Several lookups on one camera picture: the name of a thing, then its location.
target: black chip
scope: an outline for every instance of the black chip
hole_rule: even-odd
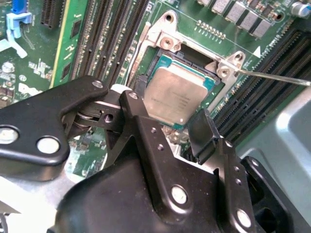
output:
[[[75,22],[72,26],[72,29],[71,29],[71,36],[70,38],[73,38],[75,35],[77,35],[79,33],[79,30],[80,30],[80,26],[81,26],[81,20]]]
[[[262,16],[268,17],[270,12],[273,10],[273,7],[271,5],[267,5],[266,9],[263,10]]]
[[[256,9],[256,6],[258,5],[259,2],[260,0],[252,0],[252,2],[249,4],[249,7],[252,9]]]
[[[65,68],[63,69],[63,74],[62,74],[61,80],[63,80],[63,79],[66,77],[66,75],[69,74],[70,66],[71,66],[71,63],[69,63],[69,64],[68,64],[67,66],[65,66]]]

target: capacitor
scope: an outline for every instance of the capacitor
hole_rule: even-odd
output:
[[[294,2],[292,4],[291,13],[294,16],[305,18],[311,13],[311,6],[308,4],[303,4],[299,1]]]

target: blue plastic clip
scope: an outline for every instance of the blue plastic clip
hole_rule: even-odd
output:
[[[12,34],[14,35],[14,38],[20,38],[20,27],[19,23],[31,23],[33,15],[30,12],[21,13],[19,15],[16,15],[14,13],[8,13],[6,15],[6,27],[8,30],[12,31]]]

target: surface mount component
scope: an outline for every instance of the surface mount component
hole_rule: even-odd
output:
[[[245,16],[244,20],[240,24],[240,27],[248,31],[251,29],[251,27],[254,25],[254,23],[256,22],[257,19],[258,19],[258,15],[256,15],[254,12],[250,11]]]
[[[210,3],[210,0],[198,0],[198,3],[204,6],[208,6]]]
[[[273,6],[267,5],[267,7],[262,12],[262,16],[268,17],[269,14],[272,12],[272,10],[273,10]]]
[[[249,7],[252,9],[256,9],[256,6],[258,5],[259,2],[260,0],[252,0],[249,4]]]
[[[229,3],[230,3],[230,0],[217,0],[214,6],[212,7],[212,11],[218,14],[222,14],[225,11]]]
[[[252,34],[258,38],[262,38],[263,35],[268,31],[270,27],[271,27],[271,23],[268,22],[267,20],[263,20],[255,28]]]
[[[229,11],[228,15],[226,16],[226,19],[232,21],[233,23],[236,23],[244,11],[245,6],[240,2],[236,1],[231,10]]]

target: green circuit board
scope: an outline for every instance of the green circuit board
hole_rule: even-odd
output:
[[[138,39],[146,23],[154,25],[167,11],[177,14],[177,31],[200,47],[223,58],[236,51],[244,52],[243,68],[247,70],[253,70],[269,54],[294,20],[290,13],[293,0],[262,0],[255,8],[249,0],[240,1],[245,8],[242,18],[253,12],[256,20],[269,23],[269,29],[260,38],[252,34],[254,29],[250,33],[226,18],[235,1],[228,1],[228,8],[221,14],[212,9],[216,1],[204,6],[197,0],[63,0],[57,6],[61,8],[59,25],[51,29],[40,20],[48,1],[28,0],[31,23],[21,23],[21,37],[16,38],[27,56],[21,58],[14,48],[1,50],[0,87],[6,90],[0,92],[1,107],[86,74],[102,79],[108,86],[131,85],[138,75],[148,71],[158,53],[158,48],[149,47],[132,82],[127,82],[128,69],[139,49]],[[263,16],[268,5],[271,12]],[[11,0],[0,1],[0,40],[7,37],[6,15],[11,7]],[[240,75],[226,97],[233,95],[246,78]],[[214,87],[200,107],[208,107],[222,87],[222,83]],[[217,107],[212,115],[217,115]],[[67,172],[88,177],[103,168],[103,130],[93,129],[69,144]]]
[[[240,3],[244,3],[244,5],[247,6],[247,1],[245,0],[240,1]],[[180,33],[194,40],[203,48],[222,57],[228,57],[236,51],[244,52],[246,60],[243,69],[253,70],[260,61],[269,54],[269,51],[287,31],[294,20],[294,16],[290,13],[291,1],[262,1],[261,3],[263,5],[273,5],[275,15],[277,15],[275,19],[271,16],[263,17],[259,9],[255,10],[255,12],[258,13],[258,18],[271,23],[271,27],[262,38],[251,35],[248,31],[227,20],[224,16],[212,12],[210,7],[200,5],[194,0],[159,0],[150,2],[150,12],[146,13],[148,17],[146,17],[143,22],[150,22],[153,25],[161,15],[169,10],[173,10],[178,16],[177,30]],[[140,31],[143,30],[144,23],[141,24],[139,28]],[[218,36],[212,33],[210,28],[212,28],[212,32],[214,29],[219,32]],[[157,50],[154,48],[149,48],[146,51],[135,77],[147,72],[156,53]],[[125,62],[124,67],[128,67],[129,63],[130,62]],[[240,75],[236,85],[229,90],[226,97],[230,98],[234,94],[234,90],[241,86],[246,78],[246,75]],[[119,77],[118,80],[122,83],[124,78]],[[211,92],[208,98],[202,103],[201,107],[208,107],[222,87],[222,84],[215,87],[213,92]],[[218,105],[221,104],[226,104],[226,102],[222,100]],[[217,113],[218,109],[215,107],[211,114],[214,117]]]

